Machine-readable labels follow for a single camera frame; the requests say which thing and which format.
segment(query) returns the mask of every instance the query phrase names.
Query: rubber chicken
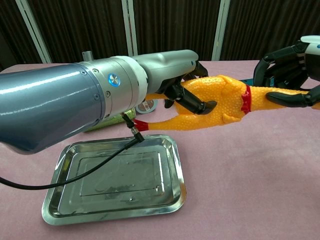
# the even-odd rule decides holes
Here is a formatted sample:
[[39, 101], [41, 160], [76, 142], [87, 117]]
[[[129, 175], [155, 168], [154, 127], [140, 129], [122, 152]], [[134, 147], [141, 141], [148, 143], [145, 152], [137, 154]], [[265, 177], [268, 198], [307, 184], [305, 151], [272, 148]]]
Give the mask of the rubber chicken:
[[[161, 122], [144, 122], [135, 119], [135, 126], [139, 131], [187, 131], [231, 124], [239, 122], [249, 112], [285, 108], [267, 100], [267, 93], [278, 92], [289, 95], [308, 93], [275, 87], [248, 86], [242, 81], [224, 75], [196, 78], [181, 84], [201, 101], [216, 101], [216, 107], [206, 115], [197, 115], [174, 103], [177, 116]], [[152, 99], [166, 99], [166, 96], [163, 94], [147, 95], [146, 100]], [[320, 103], [315, 104], [312, 108], [320, 109]]]

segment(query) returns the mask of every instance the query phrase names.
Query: blue metallic cylinder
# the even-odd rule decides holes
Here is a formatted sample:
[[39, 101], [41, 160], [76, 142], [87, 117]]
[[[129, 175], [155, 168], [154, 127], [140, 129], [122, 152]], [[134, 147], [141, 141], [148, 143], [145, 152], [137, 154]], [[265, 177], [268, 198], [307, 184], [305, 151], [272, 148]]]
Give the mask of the blue metallic cylinder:
[[0, 142], [34, 154], [96, 125], [105, 97], [94, 74], [72, 63], [0, 75]]

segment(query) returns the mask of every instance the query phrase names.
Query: silver metal tray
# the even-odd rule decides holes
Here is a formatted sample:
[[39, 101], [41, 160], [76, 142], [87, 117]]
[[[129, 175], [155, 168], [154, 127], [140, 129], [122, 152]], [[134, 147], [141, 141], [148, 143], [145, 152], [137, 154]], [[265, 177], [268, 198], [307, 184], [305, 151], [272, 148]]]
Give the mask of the silver metal tray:
[[[51, 225], [96, 222], [178, 210], [186, 188], [175, 141], [147, 135], [90, 175], [48, 190], [42, 217]], [[101, 163], [133, 137], [77, 142], [60, 154], [51, 183], [76, 177]]]

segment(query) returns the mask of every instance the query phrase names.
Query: table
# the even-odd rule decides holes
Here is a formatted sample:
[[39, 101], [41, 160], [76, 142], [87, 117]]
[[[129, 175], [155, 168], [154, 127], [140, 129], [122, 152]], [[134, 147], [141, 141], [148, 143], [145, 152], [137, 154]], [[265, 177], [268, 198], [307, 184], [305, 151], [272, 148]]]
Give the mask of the table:
[[[253, 75], [257, 61], [204, 61], [209, 75], [236, 79]], [[4, 72], [48, 67], [16, 65]], [[307, 85], [314, 86], [309, 80]], [[138, 119], [165, 120], [174, 109]], [[320, 236], [320, 111], [285, 108], [251, 112], [242, 121], [209, 129], [147, 131], [177, 142], [187, 197], [165, 215], [66, 226], [44, 222], [46, 190], [0, 185], [0, 239], [109, 240], [318, 240]], [[0, 176], [29, 185], [47, 184], [68, 144], [130, 136], [124, 124], [80, 133], [34, 155], [0, 144]]]

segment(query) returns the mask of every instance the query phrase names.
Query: dark curtain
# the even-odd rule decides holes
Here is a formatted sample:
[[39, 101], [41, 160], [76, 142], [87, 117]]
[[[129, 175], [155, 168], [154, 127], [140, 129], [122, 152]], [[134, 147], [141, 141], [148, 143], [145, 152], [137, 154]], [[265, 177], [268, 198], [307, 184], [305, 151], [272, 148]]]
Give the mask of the dark curtain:
[[121, 0], [29, 0], [54, 63], [128, 55]]
[[319, 34], [319, 0], [231, 0], [220, 60], [259, 60]]
[[190, 49], [211, 60], [220, 0], [134, 0], [138, 54]]
[[16, 1], [0, 0], [0, 71], [41, 59]]

